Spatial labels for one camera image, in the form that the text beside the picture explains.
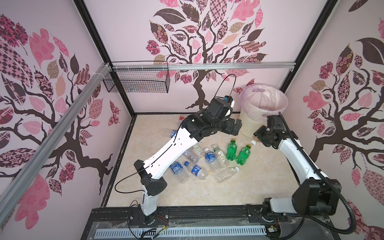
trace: bottle with blue label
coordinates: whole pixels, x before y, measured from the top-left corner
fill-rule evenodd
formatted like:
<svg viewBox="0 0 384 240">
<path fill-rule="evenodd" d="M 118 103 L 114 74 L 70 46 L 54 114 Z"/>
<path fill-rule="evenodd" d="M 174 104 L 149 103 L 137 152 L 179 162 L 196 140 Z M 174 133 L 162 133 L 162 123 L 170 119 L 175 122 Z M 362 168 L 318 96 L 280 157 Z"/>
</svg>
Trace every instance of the bottle with blue label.
<svg viewBox="0 0 384 240">
<path fill-rule="evenodd" d="M 205 159 L 207 160 L 211 171 L 218 172 L 221 169 L 221 162 L 217 160 L 215 154 L 211 150 L 209 150 L 209 148 L 205 148 L 204 151 Z"/>
<path fill-rule="evenodd" d="M 173 174 L 175 175 L 175 177 L 176 177 L 181 183 L 185 183 L 186 181 L 188 181 L 189 176 L 188 176 L 188 174 L 186 173 L 186 171 L 184 171 L 183 166 L 181 166 L 180 163 L 178 163 L 178 162 L 174 162 L 171 166 L 169 166 L 169 168 L 172 170 L 172 172 L 173 172 Z"/>
<path fill-rule="evenodd" d="M 187 167 L 187 169 L 197 178 L 204 180 L 208 176 L 208 172 L 204 169 L 199 167 L 198 165 L 193 166 L 188 161 L 185 161 L 184 166 Z"/>
</svg>

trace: beige tabletop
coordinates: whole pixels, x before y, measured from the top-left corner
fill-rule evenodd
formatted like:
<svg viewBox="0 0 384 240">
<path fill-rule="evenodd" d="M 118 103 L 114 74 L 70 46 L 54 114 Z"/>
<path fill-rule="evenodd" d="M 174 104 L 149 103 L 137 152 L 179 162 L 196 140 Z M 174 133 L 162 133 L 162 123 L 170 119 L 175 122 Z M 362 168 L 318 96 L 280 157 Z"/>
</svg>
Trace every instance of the beige tabletop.
<svg viewBox="0 0 384 240">
<path fill-rule="evenodd" d="M 134 124 L 131 137 L 115 183 L 120 179 L 136 172 L 133 163 L 140 159 L 146 160 L 155 154 L 169 138 L 164 137 L 164 129 L 175 129 L 179 115 L 138 115 Z M 231 138 L 236 139 L 237 154 L 240 149 L 252 140 L 239 133 L 238 136 L 227 135 L 222 132 L 205 137 L 199 146 L 204 149 L 217 144 L 224 153 Z M 184 156 L 179 157 L 180 162 L 185 162 Z M 204 158 L 197 165 L 209 170 Z M 164 179 L 168 183 L 166 189 L 160 193 L 158 206 L 197 206 L 197 205 L 243 205 L 261 204 L 266 197 L 292 196 L 298 184 L 286 157 L 272 147 L 265 147 L 258 142 L 251 148 L 251 155 L 247 162 L 240 166 L 235 161 L 230 166 L 238 166 L 240 172 L 232 178 L 217 183 L 210 172 L 205 180 L 200 180 L 189 173 L 189 180 L 182 184 L 173 176 L 170 169 L 166 170 Z M 119 183 L 117 189 L 130 192 L 142 189 L 138 174 Z M 126 207 L 136 199 L 141 203 L 142 192 L 121 194 L 112 190 L 107 207 Z"/>
</svg>

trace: pink wall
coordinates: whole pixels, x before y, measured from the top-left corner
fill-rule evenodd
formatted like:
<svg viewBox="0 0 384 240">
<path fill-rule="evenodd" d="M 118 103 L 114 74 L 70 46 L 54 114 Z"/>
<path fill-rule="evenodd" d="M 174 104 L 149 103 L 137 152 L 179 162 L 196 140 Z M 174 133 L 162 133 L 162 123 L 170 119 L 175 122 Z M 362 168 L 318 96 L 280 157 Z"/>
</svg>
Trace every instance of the pink wall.
<svg viewBox="0 0 384 240">
<path fill-rule="evenodd" d="M 284 116 L 354 209 L 356 233 L 340 237 L 383 239 L 384 2 L 354 2 L 340 2 L 288 89 Z M 339 202 L 333 224 L 345 229 L 347 218 Z"/>
<path fill-rule="evenodd" d="M 71 0 L 5 2 L 0 14 L 3 192 L 102 60 Z M 108 93 L 102 83 L 0 237 L 79 239 L 91 209 L 100 206 L 130 119 L 119 94 Z"/>
<path fill-rule="evenodd" d="M 208 56 L 212 53 L 212 62 L 219 63 L 225 58 L 232 58 L 231 62 L 236 62 L 238 58 L 253 54 L 258 54 L 256 59 L 263 62 L 294 61 L 325 2 L 325 0 L 291 0 L 280 1 L 276 4 L 276 2 L 265 0 L 114 0 L 111 2 L 97 0 L 86 1 L 86 4 L 113 61 L 153 60 L 154 58 L 162 59 L 160 56 L 163 56 L 168 62 L 175 58 L 174 63 L 186 63 L 182 60 L 183 58 L 188 63 L 209 63 Z M 181 18 L 174 19 L 167 13 L 163 14 L 160 11 L 163 9 L 168 9 L 165 10 L 166 12 L 178 13 Z M 198 28 L 198 23 L 204 23 L 207 15 L 213 23 L 212 32 L 208 29 L 183 32 L 186 30 L 184 28 L 186 26 Z M 223 22 L 227 23 L 226 33 L 222 39 L 216 38 L 214 43 L 214 36 L 220 32 L 220 29 L 225 28 L 222 28 Z M 247 24 L 251 24 L 251 28 L 241 41 L 247 39 L 249 41 L 239 44 L 240 38 L 243 36 L 243 28 Z M 169 45 L 160 42 L 153 35 L 153 30 L 158 34 L 158 25 L 162 28 L 161 31 L 159 30 L 159 34 L 167 34 L 164 39 Z M 258 38 L 253 39 L 249 36 L 256 33 L 255 30 L 261 31 L 261 33 Z M 177 39 L 175 34 L 188 34 L 190 39 L 183 40 L 180 37 Z M 157 44 L 158 47 L 151 46 L 148 41 L 151 41 L 154 46 Z M 203 45 L 209 49 L 213 43 L 218 49 L 203 50 Z M 240 46 L 247 43 L 252 43 L 254 48 Z M 185 49 L 185 55 L 183 50 L 179 52 L 176 50 L 178 48 L 176 45 Z M 237 51 L 239 51 L 238 58 L 235 57 Z M 195 57 L 200 53 L 203 54 L 203 57 L 199 61 L 195 61 Z M 278 88 L 288 69 L 249 69 L 248 71 L 243 74 L 236 73 L 238 78 L 235 88 L 243 88 L 252 80 L 255 83 L 266 83 Z M 204 107 L 211 101 L 223 80 L 222 75 L 228 75 L 228 72 L 218 70 L 217 73 L 214 73 L 216 80 L 206 78 L 208 71 L 199 71 L 199 77 L 193 79 L 193 72 L 180 73 L 180 76 L 186 75 L 185 81 L 177 81 L 177 78 L 174 77 L 175 74 L 177 76 L 177 73 L 171 73 L 168 94 L 128 93 L 134 110 L 136 112 L 196 112 L 199 108 Z M 230 78 L 229 83 L 223 84 L 222 95 L 229 94 L 233 80 Z M 238 92 L 232 93 L 232 95 L 236 101 Z M 235 104 L 234 110 L 239 111 L 240 105 Z"/>
</svg>

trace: green plastic bottle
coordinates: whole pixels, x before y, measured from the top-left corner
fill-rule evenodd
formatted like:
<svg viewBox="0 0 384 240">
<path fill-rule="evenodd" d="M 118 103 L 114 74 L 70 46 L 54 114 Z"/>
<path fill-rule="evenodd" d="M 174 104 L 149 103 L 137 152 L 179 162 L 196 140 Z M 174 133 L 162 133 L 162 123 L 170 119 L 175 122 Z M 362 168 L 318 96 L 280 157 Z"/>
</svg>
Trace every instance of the green plastic bottle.
<svg viewBox="0 0 384 240">
<path fill-rule="evenodd" d="M 247 158 L 251 154 L 251 146 L 254 146 L 254 145 L 256 145 L 256 141 L 252 140 L 251 144 L 247 144 L 245 147 L 243 147 L 240 150 L 240 153 L 239 153 L 239 155 L 236 158 L 236 162 L 238 164 L 240 164 L 240 165 L 244 165 L 245 164 L 245 161 L 247 160 Z"/>
<path fill-rule="evenodd" d="M 227 158 L 231 161 L 235 160 L 236 151 L 237 151 L 236 141 L 232 139 L 231 142 L 228 144 Z"/>
</svg>

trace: black cable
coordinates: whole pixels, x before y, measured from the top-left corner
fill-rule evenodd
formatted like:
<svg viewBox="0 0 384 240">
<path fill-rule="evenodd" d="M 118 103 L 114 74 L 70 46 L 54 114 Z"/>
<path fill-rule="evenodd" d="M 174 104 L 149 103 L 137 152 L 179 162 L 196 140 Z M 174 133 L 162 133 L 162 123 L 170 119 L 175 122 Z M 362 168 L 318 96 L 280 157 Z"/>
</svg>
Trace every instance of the black cable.
<svg viewBox="0 0 384 240">
<path fill-rule="evenodd" d="M 233 82 L 233 86 L 232 86 L 231 92 L 229 93 L 229 96 L 231 96 L 232 90 L 233 90 L 233 88 L 235 87 L 235 82 L 236 82 L 236 75 L 234 75 L 233 73 L 229 74 L 228 76 L 226 76 L 226 77 L 223 79 L 223 81 L 221 82 L 220 86 L 218 87 L 218 89 L 217 89 L 217 91 L 216 91 L 216 93 L 215 93 L 215 95 L 214 95 L 213 98 L 215 98 L 215 96 L 216 96 L 218 90 L 220 89 L 220 87 L 221 87 L 221 85 L 224 83 L 224 81 L 225 81 L 229 76 L 231 76 L 231 75 L 235 76 L 235 81 Z"/>
<path fill-rule="evenodd" d="M 271 236 L 267 235 L 267 238 L 269 238 L 271 240 L 287 240 L 287 239 L 293 237 L 300 230 L 300 228 L 302 227 L 302 225 L 304 223 L 304 220 L 305 220 L 305 218 L 302 217 L 299 225 L 297 226 L 297 228 L 293 232 L 291 232 L 289 235 L 287 235 L 285 237 L 274 238 L 274 237 L 271 237 Z"/>
<path fill-rule="evenodd" d="M 144 190 L 137 190 L 137 191 L 133 191 L 133 192 L 120 192 L 120 191 L 118 191 L 117 189 L 116 189 L 116 186 L 120 183 L 120 182 L 122 182 L 122 181 L 124 181 L 124 180 L 126 180 L 127 178 L 129 178 L 129 177 L 132 177 L 133 175 L 135 175 L 136 173 L 139 173 L 139 172 L 141 172 L 141 171 L 144 171 L 144 170 L 146 170 L 147 168 L 149 168 L 149 166 L 148 167 L 146 167 L 146 168 L 144 168 L 144 169 L 142 169 L 142 170 L 140 170 L 140 171 L 137 171 L 137 172 L 135 172 L 135 173 L 133 173 L 133 174 L 131 174 L 131 175 L 129 175 L 128 177 L 125 177 L 125 178 L 123 178 L 123 179 L 121 179 L 120 181 L 118 181 L 116 184 L 115 184 L 115 191 L 117 191 L 118 193 L 133 193 L 133 192 L 140 192 L 140 191 L 144 191 Z"/>
<path fill-rule="evenodd" d="M 348 214 L 349 214 L 349 217 L 350 217 L 350 220 L 351 220 L 351 223 L 349 225 L 349 227 L 347 229 L 338 229 L 338 228 L 335 228 L 335 227 L 332 227 L 332 226 L 329 226 L 328 224 L 322 222 L 321 220 L 313 217 L 313 216 L 309 216 L 309 215 L 290 215 L 290 216 L 293 216 L 293 217 L 305 217 L 305 218 L 309 218 L 315 222 L 317 222 L 318 224 L 328 228 L 329 230 L 332 230 L 332 231 L 335 231 L 337 233 L 340 233 L 340 234 L 351 234 L 353 233 L 355 230 L 356 230 L 356 216 L 355 214 L 353 213 L 352 211 L 352 208 L 351 206 L 348 204 L 347 200 L 344 198 L 343 195 L 341 195 L 341 193 L 335 188 L 335 186 L 330 183 L 330 181 L 324 177 L 321 172 L 318 170 L 318 168 L 315 166 L 315 164 L 312 162 L 311 158 L 305 153 L 305 151 L 303 150 L 303 148 L 296 142 L 295 138 L 293 137 L 293 134 L 291 133 L 283 115 L 281 114 L 281 112 L 279 112 L 279 116 L 281 117 L 282 121 L 283 121 L 283 124 L 289 134 L 289 137 L 291 138 L 292 142 L 294 143 L 294 145 L 297 147 L 297 149 L 301 152 L 301 154 L 304 156 L 304 158 L 307 160 L 307 162 L 311 165 L 313 171 L 322 179 L 322 181 L 328 186 L 331 188 L 331 190 L 337 195 L 337 197 L 341 200 L 341 202 L 344 204 L 345 208 L 347 209 L 348 211 Z"/>
</svg>

